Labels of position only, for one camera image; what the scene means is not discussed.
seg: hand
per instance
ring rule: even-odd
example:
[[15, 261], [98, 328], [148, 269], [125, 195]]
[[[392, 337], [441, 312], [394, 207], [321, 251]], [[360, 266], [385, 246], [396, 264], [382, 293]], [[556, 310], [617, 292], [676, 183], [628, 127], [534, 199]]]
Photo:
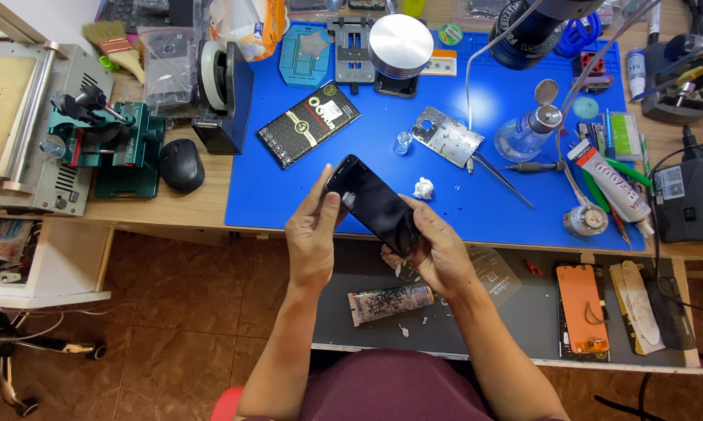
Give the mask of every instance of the hand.
[[324, 195], [325, 181], [333, 173], [326, 164], [320, 178], [286, 223], [289, 244], [289, 283], [320, 293], [333, 273], [333, 230], [346, 212], [339, 212], [341, 196]]
[[[471, 290], [467, 286], [478, 278], [458, 234], [425, 203], [399, 196], [413, 208], [413, 222], [423, 236], [408, 259], [422, 279], [448, 301]], [[393, 261], [400, 259], [388, 246], [383, 246], [383, 253]]]

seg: tape roll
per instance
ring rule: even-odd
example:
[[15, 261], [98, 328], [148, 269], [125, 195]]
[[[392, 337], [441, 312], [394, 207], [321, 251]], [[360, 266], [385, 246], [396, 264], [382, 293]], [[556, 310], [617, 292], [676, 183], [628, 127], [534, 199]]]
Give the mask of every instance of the tape roll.
[[203, 46], [201, 53], [201, 80], [203, 81], [203, 90], [206, 92], [208, 104], [214, 110], [226, 111], [226, 103], [219, 96], [219, 87], [216, 86], [216, 74], [214, 74], [216, 56], [218, 54], [226, 54], [226, 47], [219, 41], [208, 41]]

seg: computer mouse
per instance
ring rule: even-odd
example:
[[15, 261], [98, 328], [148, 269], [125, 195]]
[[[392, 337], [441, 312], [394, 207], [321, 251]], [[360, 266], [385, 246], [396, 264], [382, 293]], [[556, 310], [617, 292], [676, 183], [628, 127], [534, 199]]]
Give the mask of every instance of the computer mouse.
[[177, 139], [164, 145], [159, 155], [159, 173], [175, 193], [187, 195], [201, 187], [205, 171], [196, 142]]

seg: brown tile floor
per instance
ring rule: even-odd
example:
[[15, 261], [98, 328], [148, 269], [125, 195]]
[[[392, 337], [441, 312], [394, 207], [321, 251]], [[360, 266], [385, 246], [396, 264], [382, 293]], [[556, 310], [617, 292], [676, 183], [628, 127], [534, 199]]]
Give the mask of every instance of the brown tile floor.
[[[72, 314], [53, 334], [104, 340], [100, 361], [20, 348], [16, 387], [41, 405], [31, 419], [209, 419], [219, 395], [250, 376], [286, 293], [285, 243], [241, 239], [216, 248], [118, 232], [106, 289], [137, 299], [103, 316]], [[687, 265], [703, 273], [703, 265]], [[690, 281], [703, 306], [703, 280]], [[703, 352], [703, 313], [695, 312]], [[38, 331], [52, 318], [31, 320]], [[643, 375], [542, 367], [573, 419], [637, 417], [593, 400], [637, 406]], [[703, 419], [703, 376], [653, 375], [646, 409], [668, 420]], [[2, 403], [0, 421], [19, 419]]]

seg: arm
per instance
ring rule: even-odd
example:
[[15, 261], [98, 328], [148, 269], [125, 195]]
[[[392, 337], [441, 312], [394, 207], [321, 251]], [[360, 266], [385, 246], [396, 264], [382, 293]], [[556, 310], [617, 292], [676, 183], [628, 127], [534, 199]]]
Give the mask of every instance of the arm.
[[414, 223], [424, 237], [416, 244], [411, 263], [450, 304], [478, 383], [495, 414], [500, 419], [569, 419], [549, 380], [510, 336], [458, 234], [429, 206], [402, 197], [414, 209]]
[[297, 212], [286, 223], [289, 286], [271, 337], [237, 404], [236, 421], [249, 416], [296, 419], [307, 387], [309, 352], [320, 291], [333, 273], [333, 230], [343, 218], [341, 198], [324, 183], [326, 165]]

